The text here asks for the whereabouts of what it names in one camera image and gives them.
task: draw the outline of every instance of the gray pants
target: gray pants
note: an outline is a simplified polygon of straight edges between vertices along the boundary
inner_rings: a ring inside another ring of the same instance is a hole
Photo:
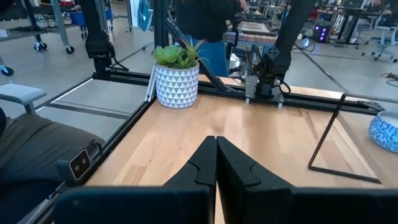
[[[22,115],[0,137],[0,183],[60,180],[57,160],[73,158],[92,139],[104,143],[81,129]]]

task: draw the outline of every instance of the small camera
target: small camera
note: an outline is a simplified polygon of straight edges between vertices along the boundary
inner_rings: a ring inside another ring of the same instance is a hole
[[[81,150],[74,158],[59,159],[57,169],[65,182],[78,183],[91,168],[91,159],[86,149]]]

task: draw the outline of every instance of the potted plant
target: potted plant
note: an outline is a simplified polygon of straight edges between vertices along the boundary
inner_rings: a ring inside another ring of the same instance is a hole
[[[182,40],[185,48],[176,45],[156,47],[156,95],[160,104],[169,108],[187,108],[196,102],[199,84],[199,58],[196,45]]]

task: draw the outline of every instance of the person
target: person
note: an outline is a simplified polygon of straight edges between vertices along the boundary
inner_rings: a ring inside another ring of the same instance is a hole
[[[385,0],[388,8],[383,12],[382,19],[378,26],[395,27],[398,20],[398,2],[397,0]]]
[[[0,108],[2,223],[18,222],[49,196],[62,183],[58,159],[74,158],[92,139],[104,143],[94,134],[37,114],[11,119]]]
[[[365,6],[368,12],[380,12],[383,10],[383,3],[381,0],[372,0],[367,6]]]
[[[228,76],[223,34],[228,30],[226,21],[240,10],[249,11],[245,0],[177,0],[175,3],[177,27],[188,42],[191,38],[194,44],[205,40],[197,54],[216,76]]]

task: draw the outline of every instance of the cart wheel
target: cart wheel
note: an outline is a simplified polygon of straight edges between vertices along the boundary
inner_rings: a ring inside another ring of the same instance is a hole
[[[75,52],[75,49],[72,46],[70,46],[69,48],[65,47],[65,51],[67,52],[67,54],[73,54]]]
[[[37,52],[40,52],[40,51],[43,50],[43,45],[41,45],[41,44],[39,44],[39,45],[35,44],[35,45],[33,46],[33,49],[35,49],[35,51],[37,51]]]
[[[14,70],[12,68],[6,67],[7,72],[5,72],[4,70],[1,70],[1,73],[5,76],[11,76],[14,74]]]

